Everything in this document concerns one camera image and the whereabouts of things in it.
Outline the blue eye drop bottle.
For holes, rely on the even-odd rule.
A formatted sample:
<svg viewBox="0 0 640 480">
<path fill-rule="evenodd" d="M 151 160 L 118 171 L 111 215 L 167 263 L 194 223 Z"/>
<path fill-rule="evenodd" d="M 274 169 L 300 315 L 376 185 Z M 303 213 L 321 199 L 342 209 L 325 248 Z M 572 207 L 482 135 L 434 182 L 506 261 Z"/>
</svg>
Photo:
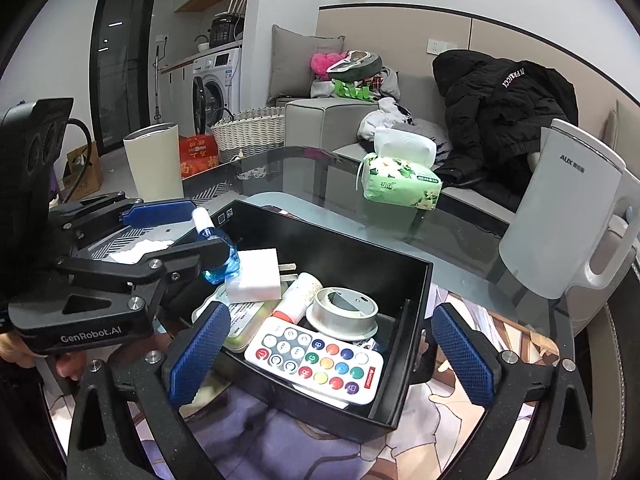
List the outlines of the blue eye drop bottle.
<svg viewBox="0 0 640 480">
<path fill-rule="evenodd" d="M 212 285 L 235 278 L 240 272 L 240 257 L 228 235 L 217 229 L 204 207 L 192 211 L 195 231 L 200 240 L 206 240 L 203 252 L 203 275 Z"/>
</svg>

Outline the green plastic case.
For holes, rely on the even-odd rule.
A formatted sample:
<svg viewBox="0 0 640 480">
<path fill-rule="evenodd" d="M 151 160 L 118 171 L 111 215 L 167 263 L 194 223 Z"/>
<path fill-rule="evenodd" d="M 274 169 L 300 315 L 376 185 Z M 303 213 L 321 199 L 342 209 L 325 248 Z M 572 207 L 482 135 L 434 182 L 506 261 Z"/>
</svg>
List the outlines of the green plastic case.
<svg viewBox="0 0 640 480">
<path fill-rule="evenodd" d="M 255 337 L 258 328 L 269 318 L 280 300 L 243 302 L 232 304 L 229 300 L 226 285 L 220 284 L 204 302 L 191 314 L 195 322 L 212 302 L 220 302 L 228 307 L 230 314 L 230 330 L 224 341 L 224 348 L 233 353 L 242 353 Z"/>
</svg>

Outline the white remote colourful buttons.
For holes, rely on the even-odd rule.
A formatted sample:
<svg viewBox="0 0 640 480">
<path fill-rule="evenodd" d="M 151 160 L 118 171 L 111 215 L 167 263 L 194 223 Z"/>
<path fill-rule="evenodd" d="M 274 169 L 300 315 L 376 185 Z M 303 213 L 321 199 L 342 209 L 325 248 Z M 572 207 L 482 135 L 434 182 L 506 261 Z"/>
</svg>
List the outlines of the white remote colourful buttons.
<svg viewBox="0 0 640 480">
<path fill-rule="evenodd" d="M 384 367 L 376 351 L 273 316 L 258 328 L 244 360 L 298 388 L 356 405 L 374 401 Z"/>
</svg>

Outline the white power adapter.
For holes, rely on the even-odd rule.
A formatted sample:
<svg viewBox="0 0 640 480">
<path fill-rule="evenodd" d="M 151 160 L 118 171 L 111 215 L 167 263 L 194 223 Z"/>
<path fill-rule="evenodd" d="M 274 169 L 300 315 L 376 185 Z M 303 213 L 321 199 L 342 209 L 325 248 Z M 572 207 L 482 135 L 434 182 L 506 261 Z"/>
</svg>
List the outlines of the white power adapter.
<svg viewBox="0 0 640 480">
<path fill-rule="evenodd" d="M 224 286 L 232 304 L 280 300 L 281 273 L 296 270 L 295 263 L 280 263 L 276 248 L 240 250 L 239 270 Z"/>
</svg>

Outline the white tube orange cap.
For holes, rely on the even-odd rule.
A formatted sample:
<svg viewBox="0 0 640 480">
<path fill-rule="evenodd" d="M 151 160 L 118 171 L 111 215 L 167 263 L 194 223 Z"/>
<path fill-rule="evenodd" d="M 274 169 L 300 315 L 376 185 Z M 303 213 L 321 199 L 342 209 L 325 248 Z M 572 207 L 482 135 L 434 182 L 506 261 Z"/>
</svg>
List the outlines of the white tube orange cap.
<svg viewBox="0 0 640 480">
<path fill-rule="evenodd" d="M 271 315 L 285 322 L 297 324 L 305 316 L 322 284 L 313 275 L 303 272 L 288 286 Z"/>
</svg>

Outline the silver round tin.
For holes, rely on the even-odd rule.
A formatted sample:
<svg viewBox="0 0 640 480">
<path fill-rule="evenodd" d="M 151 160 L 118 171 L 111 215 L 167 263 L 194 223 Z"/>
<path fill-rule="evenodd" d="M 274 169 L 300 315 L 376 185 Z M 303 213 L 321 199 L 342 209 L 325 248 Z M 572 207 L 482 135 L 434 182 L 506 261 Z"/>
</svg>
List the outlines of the silver round tin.
<svg viewBox="0 0 640 480">
<path fill-rule="evenodd" d="M 378 304 L 362 292 L 343 287 L 320 289 L 306 310 L 319 333 L 342 341 L 360 341 L 378 332 Z"/>
</svg>

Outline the crumpled white tissue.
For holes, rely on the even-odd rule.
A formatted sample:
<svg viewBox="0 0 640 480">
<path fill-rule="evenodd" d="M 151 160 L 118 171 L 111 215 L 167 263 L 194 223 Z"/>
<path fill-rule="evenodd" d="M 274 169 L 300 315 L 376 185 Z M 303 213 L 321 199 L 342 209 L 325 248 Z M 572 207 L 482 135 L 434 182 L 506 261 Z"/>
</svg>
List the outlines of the crumpled white tissue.
<svg viewBox="0 0 640 480">
<path fill-rule="evenodd" d="M 106 260 L 122 264 L 135 264 L 151 252 L 160 252 L 172 245 L 172 240 L 138 240 L 129 249 L 112 252 Z"/>
</svg>

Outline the white wicker basket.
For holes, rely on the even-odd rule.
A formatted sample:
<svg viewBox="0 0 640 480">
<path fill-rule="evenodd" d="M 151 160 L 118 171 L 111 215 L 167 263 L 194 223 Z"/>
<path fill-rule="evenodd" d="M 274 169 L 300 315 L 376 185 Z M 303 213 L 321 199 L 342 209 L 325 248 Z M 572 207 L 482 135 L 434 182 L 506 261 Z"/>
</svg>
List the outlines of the white wicker basket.
<svg viewBox="0 0 640 480">
<path fill-rule="evenodd" d="M 285 141 L 285 107 L 267 106 L 224 116 L 212 128 L 222 152 L 272 148 Z"/>
</svg>

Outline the black cardboard box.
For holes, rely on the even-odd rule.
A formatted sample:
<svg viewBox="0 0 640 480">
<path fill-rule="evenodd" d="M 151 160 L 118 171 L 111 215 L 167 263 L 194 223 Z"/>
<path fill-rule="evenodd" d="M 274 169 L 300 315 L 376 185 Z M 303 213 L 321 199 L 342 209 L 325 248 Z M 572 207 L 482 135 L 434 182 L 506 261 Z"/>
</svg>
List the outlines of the black cardboard box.
<svg viewBox="0 0 640 480">
<path fill-rule="evenodd" d="M 243 256 L 269 250 L 296 279 L 257 330 L 235 330 L 213 369 L 318 429 L 355 442 L 394 431 L 411 382 L 433 266 L 234 200 L 208 212 Z"/>
</svg>

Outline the grey cushion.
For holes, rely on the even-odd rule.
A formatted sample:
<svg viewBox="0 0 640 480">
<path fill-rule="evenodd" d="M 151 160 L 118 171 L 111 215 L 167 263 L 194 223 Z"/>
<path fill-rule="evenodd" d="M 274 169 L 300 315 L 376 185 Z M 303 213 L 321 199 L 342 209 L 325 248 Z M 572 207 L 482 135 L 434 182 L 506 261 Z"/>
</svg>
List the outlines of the grey cushion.
<svg viewBox="0 0 640 480">
<path fill-rule="evenodd" d="M 309 98 L 311 84 L 314 81 L 312 57 L 318 53 L 341 52 L 344 41 L 344 36 L 304 36 L 273 25 L 267 103 L 273 104 L 280 99 Z"/>
</svg>

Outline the white electric kettle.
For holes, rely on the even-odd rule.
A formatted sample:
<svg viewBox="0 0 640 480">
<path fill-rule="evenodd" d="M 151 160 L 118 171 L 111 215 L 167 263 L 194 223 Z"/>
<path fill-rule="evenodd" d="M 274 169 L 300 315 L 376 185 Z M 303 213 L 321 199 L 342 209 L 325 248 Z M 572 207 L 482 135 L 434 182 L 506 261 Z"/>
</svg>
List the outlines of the white electric kettle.
<svg viewBox="0 0 640 480">
<path fill-rule="evenodd" d="M 534 294 L 555 300 L 572 286 L 604 289 L 639 234 L 626 227 L 604 269 L 590 260 L 617 206 L 639 208 L 639 179 L 612 148 L 569 122 L 541 129 L 540 156 L 514 220 L 500 240 L 506 268 Z"/>
</svg>

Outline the green tissue pack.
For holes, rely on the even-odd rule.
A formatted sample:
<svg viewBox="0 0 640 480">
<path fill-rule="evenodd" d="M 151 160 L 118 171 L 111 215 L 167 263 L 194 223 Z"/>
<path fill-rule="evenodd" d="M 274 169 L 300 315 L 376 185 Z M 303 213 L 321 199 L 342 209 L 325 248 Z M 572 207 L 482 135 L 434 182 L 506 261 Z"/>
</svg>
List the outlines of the green tissue pack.
<svg viewBox="0 0 640 480">
<path fill-rule="evenodd" d="M 416 162 L 370 153 L 360 162 L 356 188 L 370 202 L 432 211 L 442 180 Z"/>
</svg>

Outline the pink plush toy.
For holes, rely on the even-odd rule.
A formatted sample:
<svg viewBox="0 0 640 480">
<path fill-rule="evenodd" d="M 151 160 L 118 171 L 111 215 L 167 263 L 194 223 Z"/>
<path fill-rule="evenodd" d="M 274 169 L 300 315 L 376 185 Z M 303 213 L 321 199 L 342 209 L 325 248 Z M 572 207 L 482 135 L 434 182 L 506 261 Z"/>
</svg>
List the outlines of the pink plush toy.
<svg viewBox="0 0 640 480">
<path fill-rule="evenodd" d="M 328 69 L 340 62 L 345 56 L 345 52 L 315 53 L 310 60 L 310 67 L 314 76 L 319 80 L 329 80 Z"/>
</svg>

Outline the black puffer jacket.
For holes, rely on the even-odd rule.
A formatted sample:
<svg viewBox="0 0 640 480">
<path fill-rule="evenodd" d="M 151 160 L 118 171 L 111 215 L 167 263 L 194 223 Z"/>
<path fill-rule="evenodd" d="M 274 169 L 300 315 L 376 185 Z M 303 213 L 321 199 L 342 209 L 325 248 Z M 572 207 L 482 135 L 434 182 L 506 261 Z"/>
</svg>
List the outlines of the black puffer jacket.
<svg viewBox="0 0 640 480">
<path fill-rule="evenodd" d="M 486 181 L 522 194 L 541 129 L 555 118 L 578 124 L 575 88 L 554 68 L 471 50 L 446 51 L 432 67 L 451 143 L 437 174 L 448 184 Z"/>
</svg>

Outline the grey sofa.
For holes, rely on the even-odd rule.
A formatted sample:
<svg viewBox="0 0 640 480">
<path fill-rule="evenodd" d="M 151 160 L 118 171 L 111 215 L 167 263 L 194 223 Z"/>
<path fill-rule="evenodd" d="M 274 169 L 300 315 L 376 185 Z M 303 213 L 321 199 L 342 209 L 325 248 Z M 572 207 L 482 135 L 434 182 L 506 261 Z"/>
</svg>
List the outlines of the grey sofa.
<svg viewBox="0 0 640 480">
<path fill-rule="evenodd" d="M 400 27 L 401 35 L 397 36 L 392 30 L 392 40 L 395 47 L 392 51 L 401 55 L 402 62 L 408 58 L 407 54 L 411 41 L 406 44 L 405 32 L 409 33 L 409 23 L 396 18 L 415 18 L 408 16 L 409 11 L 401 11 L 401 15 L 390 8 L 378 9 L 375 6 L 348 6 L 323 10 L 323 16 L 336 13 L 338 18 L 344 18 L 344 13 L 356 13 L 355 18 L 364 18 L 356 23 L 342 23 L 343 25 L 358 26 L 382 24 L 374 22 L 372 18 L 391 18 L 392 26 Z M 544 145 L 544 128 L 551 126 L 552 120 L 561 119 L 575 127 L 579 127 L 597 140 L 605 151 L 613 148 L 616 155 L 622 156 L 627 170 L 639 179 L 639 145 L 615 144 L 610 134 L 605 133 L 605 127 L 620 126 L 620 118 L 629 119 L 627 130 L 629 140 L 639 142 L 639 107 L 634 104 L 629 107 L 624 100 L 616 100 L 616 107 L 612 107 L 613 100 L 608 100 L 606 89 L 599 81 L 575 79 L 570 71 L 567 73 L 562 64 L 556 66 L 547 61 L 537 60 L 530 56 L 497 56 L 496 52 L 479 49 L 484 44 L 476 43 L 476 36 L 480 31 L 480 40 L 487 41 L 496 35 L 497 39 L 508 40 L 508 47 L 518 46 L 518 38 L 512 32 L 506 32 L 512 37 L 501 37 L 500 30 L 506 30 L 494 25 L 483 25 L 480 29 L 477 23 L 472 25 L 471 49 L 449 49 L 435 56 L 431 62 L 422 63 L 428 66 L 428 75 L 416 75 L 402 70 L 396 74 L 396 63 L 392 63 L 390 72 L 397 78 L 398 87 L 395 93 L 385 92 L 399 108 L 408 110 L 410 119 L 401 114 L 401 120 L 392 120 L 390 128 L 416 133 L 430 138 L 436 136 L 438 147 L 437 157 L 440 156 L 440 144 L 444 143 L 445 155 L 440 161 L 436 160 L 434 168 L 437 177 L 442 180 L 442 192 L 446 196 L 440 199 L 438 208 L 445 206 L 450 198 L 458 202 L 459 195 L 471 193 L 471 197 L 464 196 L 463 203 L 478 209 L 481 216 L 494 217 L 509 227 L 515 219 L 515 211 L 520 206 L 522 197 L 526 194 L 527 185 L 534 176 L 539 177 L 538 160 L 540 149 Z M 285 108 L 285 145 L 309 146 L 321 148 L 327 152 L 334 152 L 344 146 L 351 146 L 359 151 L 353 152 L 352 157 L 357 162 L 365 154 L 373 152 L 373 139 L 361 139 L 360 130 L 363 118 L 373 112 L 380 111 L 380 102 L 361 101 L 349 98 L 329 96 L 326 90 L 322 96 L 315 99 L 296 99 L 287 102 Z M 614 216 L 598 243 L 597 248 L 586 251 L 591 254 L 590 268 L 594 274 L 602 273 L 610 263 L 612 255 L 622 247 L 623 235 L 627 227 L 624 221 L 624 209 L 628 204 L 623 203 L 614 208 Z M 445 234 L 445 226 L 454 222 L 442 219 L 442 228 L 436 228 L 435 220 L 426 223 L 434 226 L 421 226 L 418 238 L 421 243 L 435 245 L 440 258 L 445 256 L 463 256 L 467 254 L 471 259 L 489 259 L 491 264 L 484 264 L 486 271 L 490 266 L 498 266 L 496 281 L 504 274 L 504 265 L 498 255 L 498 248 L 477 248 L 478 245 L 470 240 L 459 240 L 454 249 L 454 234 Z M 574 333 L 580 334 L 593 320 L 603 323 L 608 315 L 600 311 L 620 286 L 625 276 L 631 270 L 634 260 L 639 257 L 639 242 L 634 242 L 628 250 L 624 263 L 615 273 L 610 284 L 605 288 L 593 289 L 579 284 L 570 285 L 565 293 L 566 308 Z M 480 263 L 465 263 L 462 266 L 482 266 Z"/>
</svg>

